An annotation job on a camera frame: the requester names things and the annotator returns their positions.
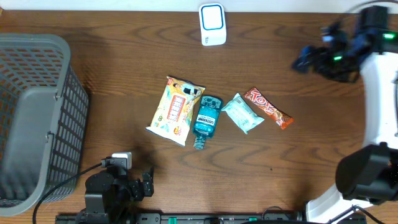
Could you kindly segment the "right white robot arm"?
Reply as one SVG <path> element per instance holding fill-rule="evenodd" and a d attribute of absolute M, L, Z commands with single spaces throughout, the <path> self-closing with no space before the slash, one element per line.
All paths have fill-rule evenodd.
<path fill-rule="evenodd" d="M 397 200 L 397 32 L 388 28 L 386 1 L 355 6 L 354 35 L 342 14 L 323 30 L 323 47 L 302 50 L 292 68 L 341 83 L 363 80 L 366 125 L 360 150 L 340 160 L 334 184 L 306 203 L 301 222 L 338 223 L 351 214 Z"/>

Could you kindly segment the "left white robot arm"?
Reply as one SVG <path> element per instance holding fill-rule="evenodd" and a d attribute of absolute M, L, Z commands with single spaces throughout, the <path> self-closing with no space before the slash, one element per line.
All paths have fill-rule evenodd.
<path fill-rule="evenodd" d="M 142 179 L 130 180 L 123 164 L 110 164 L 105 170 L 90 176 L 85 183 L 83 223 L 135 223 L 130 211 L 133 202 L 154 194 L 154 168 L 142 174 Z"/>

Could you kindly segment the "yellow snack bag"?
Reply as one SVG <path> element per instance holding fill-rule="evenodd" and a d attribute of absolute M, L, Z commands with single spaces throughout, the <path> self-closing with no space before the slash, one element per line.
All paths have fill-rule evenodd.
<path fill-rule="evenodd" d="M 159 105 L 146 130 L 184 146 L 194 106 L 204 91 L 203 86 L 168 77 Z"/>

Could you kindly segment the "red Top chocolate bar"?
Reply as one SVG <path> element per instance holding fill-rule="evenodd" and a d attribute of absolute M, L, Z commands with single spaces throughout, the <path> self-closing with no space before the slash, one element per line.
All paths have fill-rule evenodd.
<path fill-rule="evenodd" d="M 256 87 L 247 91 L 244 97 L 263 110 L 281 129 L 285 129 L 294 122 L 293 117 L 276 108 Z"/>

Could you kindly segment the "teal Listerine mouthwash bottle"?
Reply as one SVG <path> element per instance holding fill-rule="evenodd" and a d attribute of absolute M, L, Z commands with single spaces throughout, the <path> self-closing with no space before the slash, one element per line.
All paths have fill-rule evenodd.
<path fill-rule="evenodd" d="M 202 96 L 193 125 L 193 133 L 196 136 L 193 144 L 195 149 L 204 149 L 206 140 L 214 136 L 222 107 L 223 100 L 221 98 L 210 95 Z"/>

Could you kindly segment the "light blue wet wipes pack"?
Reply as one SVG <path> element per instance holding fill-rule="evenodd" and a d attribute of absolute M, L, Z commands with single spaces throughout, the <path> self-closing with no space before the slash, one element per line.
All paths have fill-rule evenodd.
<path fill-rule="evenodd" d="M 264 121 L 258 116 L 249 105 L 243 100 L 239 93 L 235 94 L 222 109 L 232 121 L 245 133 L 255 128 Z"/>

